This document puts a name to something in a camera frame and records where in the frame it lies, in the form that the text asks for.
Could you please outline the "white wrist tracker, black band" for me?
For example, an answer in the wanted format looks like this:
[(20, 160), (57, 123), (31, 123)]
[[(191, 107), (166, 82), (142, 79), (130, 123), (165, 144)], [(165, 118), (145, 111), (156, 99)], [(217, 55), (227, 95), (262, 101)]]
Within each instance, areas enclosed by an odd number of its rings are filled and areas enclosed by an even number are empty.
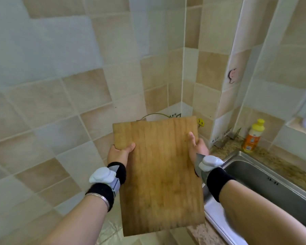
[(93, 195), (101, 198), (110, 212), (114, 199), (126, 181), (126, 167), (120, 162), (112, 162), (107, 167), (97, 169), (89, 178), (90, 188), (85, 196)]
[(202, 179), (213, 198), (219, 203), (222, 188), (228, 181), (236, 180), (222, 168), (223, 164), (224, 162), (216, 156), (196, 153), (195, 173)]

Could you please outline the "person's left forearm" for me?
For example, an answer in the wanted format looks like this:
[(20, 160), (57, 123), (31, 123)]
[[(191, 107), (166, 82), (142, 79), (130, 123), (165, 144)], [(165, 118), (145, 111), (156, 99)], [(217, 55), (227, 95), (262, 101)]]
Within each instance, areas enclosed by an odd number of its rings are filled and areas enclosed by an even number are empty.
[(85, 196), (43, 239), (41, 245), (95, 245), (107, 210), (101, 198)]

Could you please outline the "orange dish soap bottle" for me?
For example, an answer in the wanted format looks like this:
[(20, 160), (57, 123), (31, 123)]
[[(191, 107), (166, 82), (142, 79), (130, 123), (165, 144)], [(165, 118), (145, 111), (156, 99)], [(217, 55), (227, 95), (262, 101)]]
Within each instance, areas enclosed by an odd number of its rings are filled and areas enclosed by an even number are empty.
[(253, 152), (253, 150), (257, 147), (257, 144), (261, 138), (262, 133), (265, 130), (264, 127), (265, 120), (257, 119), (257, 121), (252, 124), (248, 135), (245, 138), (245, 141), (242, 145), (242, 150), (246, 153)]

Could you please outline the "person's right forearm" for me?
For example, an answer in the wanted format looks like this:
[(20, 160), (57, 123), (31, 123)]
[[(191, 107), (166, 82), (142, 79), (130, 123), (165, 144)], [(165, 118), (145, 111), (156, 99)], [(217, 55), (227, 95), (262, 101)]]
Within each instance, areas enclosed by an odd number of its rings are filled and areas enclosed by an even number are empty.
[(264, 197), (230, 180), (219, 201), (248, 245), (306, 245), (306, 227)]

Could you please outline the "stainless steel sink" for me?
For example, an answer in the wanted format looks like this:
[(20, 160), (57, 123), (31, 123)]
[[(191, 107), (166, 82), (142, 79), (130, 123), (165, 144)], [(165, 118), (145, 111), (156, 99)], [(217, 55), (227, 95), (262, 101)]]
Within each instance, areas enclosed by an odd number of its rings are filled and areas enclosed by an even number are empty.
[[(306, 227), (306, 191), (286, 180), (249, 154), (235, 150), (222, 168), (241, 184), (277, 205)], [(227, 245), (248, 245), (234, 229), (221, 204), (203, 184), (205, 217)]]

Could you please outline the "person's left hand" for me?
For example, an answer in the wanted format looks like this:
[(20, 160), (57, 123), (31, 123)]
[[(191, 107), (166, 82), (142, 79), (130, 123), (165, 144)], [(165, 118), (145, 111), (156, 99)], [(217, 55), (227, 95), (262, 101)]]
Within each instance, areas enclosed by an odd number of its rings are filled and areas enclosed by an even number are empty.
[(108, 152), (107, 164), (118, 162), (126, 167), (128, 163), (129, 154), (130, 153), (122, 153), (121, 150), (116, 149), (115, 145), (113, 144)]

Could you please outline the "wooden cutting board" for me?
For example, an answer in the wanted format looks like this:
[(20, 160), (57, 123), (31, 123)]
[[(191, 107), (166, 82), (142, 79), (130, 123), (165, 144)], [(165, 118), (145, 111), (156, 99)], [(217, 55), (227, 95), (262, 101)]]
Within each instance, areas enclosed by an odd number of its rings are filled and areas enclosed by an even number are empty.
[(189, 132), (198, 138), (195, 116), (113, 124), (118, 150), (136, 144), (119, 190), (124, 237), (205, 222), (203, 183), (189, 158)]

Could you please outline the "person's right hand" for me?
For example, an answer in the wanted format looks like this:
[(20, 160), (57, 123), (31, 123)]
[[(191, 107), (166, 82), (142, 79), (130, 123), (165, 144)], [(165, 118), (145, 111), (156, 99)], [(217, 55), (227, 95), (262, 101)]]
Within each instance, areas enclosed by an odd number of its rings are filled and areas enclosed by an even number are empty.
[(196, 154), (201, 154), (204, 156), (208, 156), (209, 155), (209, 150), (204, 142), (204, 140), (202, 138), (199, 138), (198, 140), (196, 140), (197, 143), (197, 150), (196, 151), (189, 151), (189, 158), (190, 161), (192, 162), (192, 164), (194, 165), (196, 162)]

